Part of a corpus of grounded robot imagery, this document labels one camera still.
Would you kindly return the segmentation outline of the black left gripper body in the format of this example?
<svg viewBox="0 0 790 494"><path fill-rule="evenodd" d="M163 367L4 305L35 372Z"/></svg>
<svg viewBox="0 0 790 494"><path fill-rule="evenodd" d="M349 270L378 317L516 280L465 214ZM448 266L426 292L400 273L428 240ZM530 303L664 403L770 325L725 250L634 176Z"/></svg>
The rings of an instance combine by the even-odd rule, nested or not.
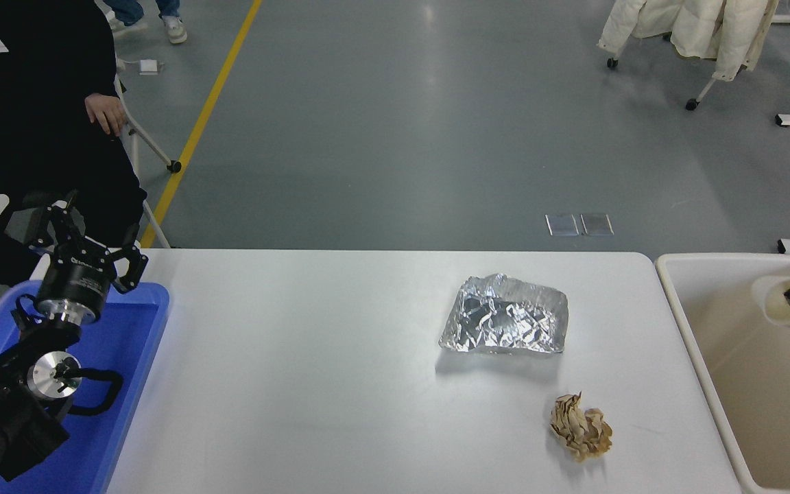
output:
<svg viewBox="0 0 790 494"><path fill-rule="evenodd" d="M115 277L112 262L95 265L79 257L52 256L36 294L36 311L44 317L100 317Z"/></svg>

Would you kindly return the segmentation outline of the person's left hand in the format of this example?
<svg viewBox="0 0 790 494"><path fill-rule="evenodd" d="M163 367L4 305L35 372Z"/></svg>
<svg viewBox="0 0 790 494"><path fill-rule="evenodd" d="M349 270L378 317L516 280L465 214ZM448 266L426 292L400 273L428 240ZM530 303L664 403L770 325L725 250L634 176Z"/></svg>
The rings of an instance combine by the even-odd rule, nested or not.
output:
<svg viewBox="0 0 790 494"><path fill-rule="evenodd" d="M93 93L84 98L84 108L91 124L97 124L104 134L120 137L128 116L118 97Z"/></svg>

